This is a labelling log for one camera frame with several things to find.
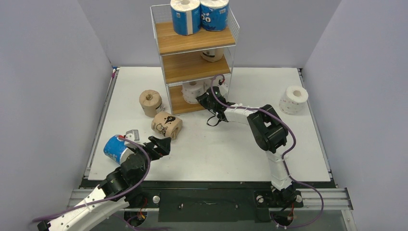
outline tabletop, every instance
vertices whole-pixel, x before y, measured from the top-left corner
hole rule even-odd
[[[279,110],[279,100],[291,85],[302,85],[296,68],[234,68],[228,101],[251,107],[272,105],[297,139],[296,147],[287,155],[291,175],[299,181],[330,181],[309,107],[296,115]],[[160,67],[120,68],[89,180],[103,180],[118,167],[103,153],[112,136],[138,129],[143,142],[151,135],[163,138],[151,129],[153,119],[139,104],[139,95],[148,89],[160,93],[165,110],[170,112]],[[210,127],[206,121],[211,116],[208,111],[177,115],[183,120],[182,130],[171,142],[170,155],[152,162],[146,180],[270,181],[267,157],[255,143],[249,126],[222,122]],[[278,150],[283,153],[292,143],[289,135],[286,146]]]

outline wire mesh side panel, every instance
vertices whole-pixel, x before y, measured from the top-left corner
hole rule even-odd
[[[153,23],[172,22],[170,4],[151,6]]]
[[[238,22],[235,19],[234,13],[232,13],[231,8],[229,8],[229,13],[228,13],[228,27],[232,33],[232,36],[234,36],[235,43],[237,43],[238,34],[240,33],[240,26],[238,25]]]

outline storage rack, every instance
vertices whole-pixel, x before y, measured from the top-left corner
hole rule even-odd
[[[199,104],[184,101],[182,84],[224,74],[230,86],[240,30],[231,8],[225,30],[210,32],[201,28],[196,34],[188,36],[174,32],[170,4],[154,5],[150,10],[171,113],[177,115],[203,110]],[[211,63],[200,56],[201,51],[214,48],[224,48],[221,60]]]

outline gray panel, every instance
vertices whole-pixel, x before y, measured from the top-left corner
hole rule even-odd
[[[65,208],[112,69],[76,0],[0,1],[0,224]]]
[[[296,211],[293,225],[303,224],[312,220],[318,211]],[[255,223],[253,220],[237,222],[157,222],[158,212],[149,212],[146,221],[140,226],[146,227],[170,227],[172,231],[194,230],[194,231],[271,231],[277,230],[274,223]],[[92,231],[127,231],[125,223],[115,217],[104,220]],[[346,227],[341,210],[324,211],[323,215],[316,222],[309,226],[298,228],[297,231],[345,231]]]
[[[407,11],[406,0],[343,0],[303,70],[361,231],[408,226]]]
[[[149,7],[169,0],[78,0],[110,61],[159,66]],[[236,66],[303,67],[341,0],[231,0]]]

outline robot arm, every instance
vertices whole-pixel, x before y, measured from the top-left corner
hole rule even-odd
[[[225,98],[222,97],[219,91],[219,87],[213,87],[213,89],[217,98],[224,104],[231,107],[241,106],[236,103],[226,102]],[[197,97],[197,101],[205,109],[213,113],[220,121],[238,122],[249,125],[252,134],[254,135],[255,142],[265,151],[268,158],[272,185],[281,191],[292,184],[292,180],[286,172],[282,160],[282,154],[277,151],[279,147],[286,145],[288,130],[278,121],[262,112],[239,108],[226,108],[215,100],[211,89],[208,89],[206,93]],[[267,104],[261,108],[280,119],[271,105]]]
[[[150,136],[151,142],[142,145],[151,161],[158,160],[170,153],[171,138],[158,139]],[[142,189],[137,186],[126,195],[105,202],[92,202],[115,197],[138,184],[147,171],[147,159],[134,145],[126,144],[134,153],[130,154],[120,167],[106,176],[86,198],[77,206],[52,220],[44,220],[37,225],[39,231],[89,231],[116,211],[129,205],[138,206],[143,200]]]

